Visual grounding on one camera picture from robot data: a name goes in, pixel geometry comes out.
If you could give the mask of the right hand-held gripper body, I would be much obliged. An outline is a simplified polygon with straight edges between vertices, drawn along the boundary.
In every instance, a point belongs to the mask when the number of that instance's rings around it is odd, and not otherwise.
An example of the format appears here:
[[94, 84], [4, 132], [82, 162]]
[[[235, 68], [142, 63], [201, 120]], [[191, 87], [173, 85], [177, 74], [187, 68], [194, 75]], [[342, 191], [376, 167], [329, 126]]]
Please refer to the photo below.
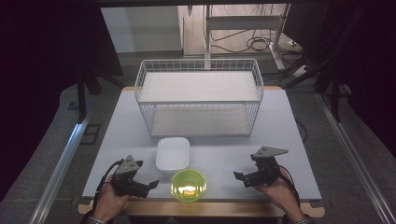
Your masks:
[[258, 168], [257, 172], [251, 174], [250, 179], [260, 179], [260, 185], [264, 186], [273, 184], [280, 176], [276, 156], [286, 153], [288, 153], [286, 149], [261, 146], [256, 153], [250, 155]]

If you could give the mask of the white wire rack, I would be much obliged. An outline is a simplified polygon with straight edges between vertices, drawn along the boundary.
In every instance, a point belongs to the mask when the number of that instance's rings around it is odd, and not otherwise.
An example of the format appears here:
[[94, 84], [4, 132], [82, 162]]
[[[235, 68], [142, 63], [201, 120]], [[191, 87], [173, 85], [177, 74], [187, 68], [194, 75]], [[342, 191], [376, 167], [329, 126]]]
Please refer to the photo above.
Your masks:
[[263, 97], [254, 59], [144, 60], [134, 87], [152, 136], [249, 135]]

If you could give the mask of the white power strip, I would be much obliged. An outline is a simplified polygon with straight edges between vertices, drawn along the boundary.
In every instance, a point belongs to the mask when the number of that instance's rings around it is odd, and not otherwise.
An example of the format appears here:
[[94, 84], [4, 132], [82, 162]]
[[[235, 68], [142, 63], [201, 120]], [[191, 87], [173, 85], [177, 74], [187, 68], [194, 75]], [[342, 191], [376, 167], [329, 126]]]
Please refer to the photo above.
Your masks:
[[307, 65], [302, 65], [300, 68], [298, 68], [294, 73], [293, 73], [293, 77], [300, 77], [301, 75], [303, 75], [305, 72], [307, 72], [309, 70], [309, 67]]

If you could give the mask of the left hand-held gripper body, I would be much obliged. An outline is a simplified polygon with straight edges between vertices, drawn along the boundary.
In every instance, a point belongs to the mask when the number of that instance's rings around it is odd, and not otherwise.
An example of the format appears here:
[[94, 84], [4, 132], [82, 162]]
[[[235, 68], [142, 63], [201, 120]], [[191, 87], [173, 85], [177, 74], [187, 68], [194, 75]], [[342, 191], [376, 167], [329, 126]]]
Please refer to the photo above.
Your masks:
[[135, 196], [146, 198], [149, 194], [149, 185], [134, 181], [134, 176], [142, 166], [142, 161], [135, 161], [129, 155], [114, 172], [110, 181], [111, 186], [118, 196]]

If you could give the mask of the person's right hand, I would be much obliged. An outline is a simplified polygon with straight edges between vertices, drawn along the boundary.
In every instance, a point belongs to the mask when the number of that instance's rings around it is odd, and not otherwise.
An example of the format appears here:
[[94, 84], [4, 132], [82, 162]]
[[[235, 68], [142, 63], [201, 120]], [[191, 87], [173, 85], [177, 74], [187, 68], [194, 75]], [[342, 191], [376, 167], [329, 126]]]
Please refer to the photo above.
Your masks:
[[297, 203], [288, 183], [279, 178], [270, 186], [256, 186], [274, 205], [280, 208], [292, 220], [304, 218], [304, 213]]

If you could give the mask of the grey table mat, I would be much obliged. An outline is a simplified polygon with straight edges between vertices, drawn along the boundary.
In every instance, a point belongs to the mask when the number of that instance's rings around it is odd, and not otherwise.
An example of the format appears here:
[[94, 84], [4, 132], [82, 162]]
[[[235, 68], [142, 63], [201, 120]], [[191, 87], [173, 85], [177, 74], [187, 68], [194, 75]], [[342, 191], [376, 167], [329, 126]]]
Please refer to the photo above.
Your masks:
[[[250, 155], [261, 146], [283, 148], [287, 154], [276, 157], [289, 170], [295, 188], [303, 201], [321, 198], [318, 185], [307, 158], [303, 141], [284, 91], [266, 91], [251, 135], [242, 137], [197, 137], [189, 139], [189, 167], [205, 177], [204, 201], [257, 200], [260, 193], [244, 186], [234, 177], [236, 172], [249, 174], [256, 170]], [[171, 179], [156, 167], [158, 140], [149, 135], [133, 91], [123, 91], [106, 130], [91, 173], [82, 192], [94, 195], [111, 164], [129, 155], [142, 161], [134, 180], [159, 185], [149, 192], [150, 199], [170, 199]]]

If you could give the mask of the black metal stand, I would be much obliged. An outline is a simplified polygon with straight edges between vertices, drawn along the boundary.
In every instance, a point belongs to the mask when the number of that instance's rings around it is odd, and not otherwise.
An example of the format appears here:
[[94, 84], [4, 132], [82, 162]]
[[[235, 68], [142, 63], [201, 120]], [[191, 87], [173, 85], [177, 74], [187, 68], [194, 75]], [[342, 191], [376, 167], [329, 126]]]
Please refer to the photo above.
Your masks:
[[99, 84], [98, 78], [102, 78], [105, 81], [123, 89], [126, 85], [106, 74], [105, 72], [94, 67], [82, 67], [77, 74], [77, 86], [78, 86], [78, 124], [81, 124], [85, 118], [88, 117], [85, 88], [88, 88], [89, 92], [97, 95], [101, 92], [102, 87]]
[[332, 116], [339, 121], [339, 98], [341, 84], [341, 65], [345, 62], [341, 59], [345, 51], [347, 41], [356, 29], [366, 5], [351, 3], [350, 5], [330, 4], [338, 17], [332, 17], [332, 24], [328, 23], [329, 16], [326, 16], [324, 26], [329, 26], [330, 31], [311, 49], [304, 50], [303, 61], [309, 63], [309, 69], [299, 77], [281, 85], [282, 88], [291, 89], [297, 84], [318, 75], [314, 83], [314, 91], [317, 93], [325, 92], [329, 86], [332, 87], [331, 112]]

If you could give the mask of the aluminium floor rail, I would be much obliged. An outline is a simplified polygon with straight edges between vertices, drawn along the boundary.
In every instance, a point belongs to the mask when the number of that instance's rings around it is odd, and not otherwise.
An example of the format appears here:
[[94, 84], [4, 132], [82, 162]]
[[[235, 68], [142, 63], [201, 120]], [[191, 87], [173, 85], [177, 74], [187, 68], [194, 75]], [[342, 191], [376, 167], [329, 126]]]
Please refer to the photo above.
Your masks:
[[335, 135], [341, 143], [343, 150], [351, 162], [358, 179], [360, 180], [382, 223], [396, 224], [396, 216], [391, 211], [388, 201], [384, 197], [379, 186], [375, 183], [372, 176], [369, 174], [360, 155], [358, 154], [358, 151], [348, 137], [342, 123], [333, 116], [331, 111], [331, 103], [322, 93], [317, 93], [316, 96], [322, 109], [324, 110], [327, 120], [330, 122]]
[[89, 124], [91, 116], [92, 111], [90, 110], [75, 125], [28, 224], [45, 224], [55, 197], [64, 181], [64, 177], [76, 153], [78, 144]]

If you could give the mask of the white square bowl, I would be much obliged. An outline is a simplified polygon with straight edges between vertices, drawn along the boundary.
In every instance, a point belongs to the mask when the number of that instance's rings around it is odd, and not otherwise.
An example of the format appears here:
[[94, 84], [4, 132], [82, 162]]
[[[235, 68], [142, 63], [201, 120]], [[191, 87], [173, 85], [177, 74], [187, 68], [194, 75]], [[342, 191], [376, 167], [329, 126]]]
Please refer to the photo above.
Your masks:
[[187, 168], [190, 164], [190, 142], [184, 137], [168, 137], [158, 142], [156, 167], [166, 175]]

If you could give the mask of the person's left hand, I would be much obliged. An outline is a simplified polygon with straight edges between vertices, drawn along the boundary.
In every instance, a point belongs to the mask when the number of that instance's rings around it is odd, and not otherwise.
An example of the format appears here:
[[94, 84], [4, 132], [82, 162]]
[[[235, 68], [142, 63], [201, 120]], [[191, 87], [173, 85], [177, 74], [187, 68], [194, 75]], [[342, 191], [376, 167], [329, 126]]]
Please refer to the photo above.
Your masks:
[[116, 193], [110, 184], [111, 180], [112, 175], [109, 175], [100, 190], [97, 205], [92, 215], [92, 218], [100, 224], [107, 223], [116, 217], [130, 200], [129, 195], [119, 196]]

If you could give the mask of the white cabinet panel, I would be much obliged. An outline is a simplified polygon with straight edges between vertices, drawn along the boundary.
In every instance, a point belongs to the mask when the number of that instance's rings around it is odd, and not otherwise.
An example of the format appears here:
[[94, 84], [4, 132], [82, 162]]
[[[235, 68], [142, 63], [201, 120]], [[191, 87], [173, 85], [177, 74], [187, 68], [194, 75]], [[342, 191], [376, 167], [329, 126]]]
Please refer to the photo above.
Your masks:
[[117, 53], [181, 50], [177, 7], [102, 7]]

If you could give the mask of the green translucent bowl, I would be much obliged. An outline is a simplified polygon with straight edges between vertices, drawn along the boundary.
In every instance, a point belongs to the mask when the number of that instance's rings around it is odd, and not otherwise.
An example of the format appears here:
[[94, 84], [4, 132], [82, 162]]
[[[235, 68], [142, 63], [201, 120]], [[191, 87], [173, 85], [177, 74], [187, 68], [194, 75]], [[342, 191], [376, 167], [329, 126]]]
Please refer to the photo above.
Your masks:
[[172, 177], [170, 193], [180, 202], [196, 202], [204, 196], [205, 192], [205, 177], [197, 170], [184, 169]]

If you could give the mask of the white metal desk frame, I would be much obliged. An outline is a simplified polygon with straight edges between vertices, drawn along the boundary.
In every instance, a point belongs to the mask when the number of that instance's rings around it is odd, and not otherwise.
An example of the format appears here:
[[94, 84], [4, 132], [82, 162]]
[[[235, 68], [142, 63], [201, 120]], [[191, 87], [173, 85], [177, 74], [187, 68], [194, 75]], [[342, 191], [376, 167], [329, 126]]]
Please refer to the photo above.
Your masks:
[[277, 46], [287, 18], [290, 4], [286, 4], [282, 13], [276, 15], [259, 16], [215, 16], [210, 14], [210, 5], [205, 6], [205, 51], [206, 59], [211, 58], [210, 32], [212, 30], [275, 30], [275, 37], [269, 43], [269, 50], [278, 71], [286, 68], [279, 56]]

